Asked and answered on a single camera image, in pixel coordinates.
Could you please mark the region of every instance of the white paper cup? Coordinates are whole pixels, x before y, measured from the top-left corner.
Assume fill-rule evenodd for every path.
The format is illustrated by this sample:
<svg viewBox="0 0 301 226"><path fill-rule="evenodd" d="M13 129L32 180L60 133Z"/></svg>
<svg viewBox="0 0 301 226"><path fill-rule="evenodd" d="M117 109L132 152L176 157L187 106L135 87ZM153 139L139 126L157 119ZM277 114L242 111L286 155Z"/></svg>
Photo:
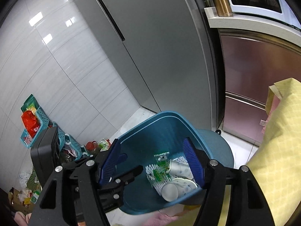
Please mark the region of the white paper cup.
<svg viewBox="0 0 301 226"><path fill-rule="evenodd" d="M179 196L178 188L175 184L168 182L163 186L161 190L161 195L163 199L168 202L174 201Z"/></svg>
<svg viewBox="0 0 301 226"><path fill-rule="evenodd" d="M190 167L186 164L179 163L176 161L170 161L170 168L168 171L166 171L166 173L169 173L170 175L182 176L188 179L193 179Z"/></svg>
<svg viewBox="0 0 301 226"><path fill-rule="evenodd" d="M173 179L172 182L178 189L178 198L190 193L198 187L195 182L180 177Z"/></svg>

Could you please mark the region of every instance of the red plastic package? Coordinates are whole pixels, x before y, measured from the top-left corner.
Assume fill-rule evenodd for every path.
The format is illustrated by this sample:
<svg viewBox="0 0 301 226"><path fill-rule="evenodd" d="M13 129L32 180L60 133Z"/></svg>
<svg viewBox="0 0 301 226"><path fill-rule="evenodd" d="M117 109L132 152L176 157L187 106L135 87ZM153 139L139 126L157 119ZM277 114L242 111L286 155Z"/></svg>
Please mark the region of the red plastic package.
<svg viewBox="0 0 301 226"><path fill-rule="evenodd" d="M22 121L29 135L34 138L40 128L40 122L37 117L31 111L25 111L22 115Z"/></svg>

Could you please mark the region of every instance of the cardboard box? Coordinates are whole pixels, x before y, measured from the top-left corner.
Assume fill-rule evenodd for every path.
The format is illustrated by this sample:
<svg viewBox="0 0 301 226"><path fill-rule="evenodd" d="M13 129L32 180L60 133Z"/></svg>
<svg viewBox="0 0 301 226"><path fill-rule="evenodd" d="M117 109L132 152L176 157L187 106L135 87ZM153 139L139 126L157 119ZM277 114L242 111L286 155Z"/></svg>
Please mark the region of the cardboard box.
<svg viewBox="0 0 301 226"><path fill-rule="evenodd" d="M33 203L30 203L29 207L24 206L23 204L21 204L18 198L18 194L20 194L20 191L16 190L15 188L13 193L8 193L8 200L9 203L12 205L13 209L15 209L16 211L20 211L25 215L31 213L35 205Z"/></svg>

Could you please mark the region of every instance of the silver screw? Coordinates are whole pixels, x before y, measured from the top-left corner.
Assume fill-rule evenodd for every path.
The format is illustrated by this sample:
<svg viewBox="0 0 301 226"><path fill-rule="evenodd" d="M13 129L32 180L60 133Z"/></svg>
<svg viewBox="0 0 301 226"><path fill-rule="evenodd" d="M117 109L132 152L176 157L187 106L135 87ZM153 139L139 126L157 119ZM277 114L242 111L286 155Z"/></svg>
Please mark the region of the silver screw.
<svg viewBox="0 0 301 226"><path fill-rule="evenodd" d="M91 166L94 165L94 163L95 163L95 161L89 160L89 161L86 162L86 165L87 165L88 167L91 167Z"/></svg>
<svg viewBox="0 0 301 226"><path fill-rule="evenodd" d="M60 172L60 171L62 171L62 170L63 170L63 167L62 167L62 166L58 166L58 167L55 168L55 171L56 171L56 172Z"/></svg>
<svg viewBox="0 0 301 226"><path fill-rule="evenodd" d="M247 166L242 166L241 169L243 170L243 172L247 172L249 170Z"/></svg>
<svg viewBox="0 0 301 226"><path fill-rule="evenodd" d="M217 160L210 160L209 163L211 166L214 166L214 167L219 164L219 162Z"/></svg>

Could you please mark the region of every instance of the microwave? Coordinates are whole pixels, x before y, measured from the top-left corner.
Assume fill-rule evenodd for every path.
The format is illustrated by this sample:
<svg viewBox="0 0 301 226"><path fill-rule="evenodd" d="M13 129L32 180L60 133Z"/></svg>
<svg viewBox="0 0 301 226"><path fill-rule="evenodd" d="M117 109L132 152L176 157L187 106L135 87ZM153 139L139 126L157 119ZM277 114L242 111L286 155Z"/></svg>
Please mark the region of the microwave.
<svg viewBox="0 0 301 226"><path fill-rule="evenodd" d="M273 18L301 29L301 25L285 0L229 0L232 11Z"/></svg>

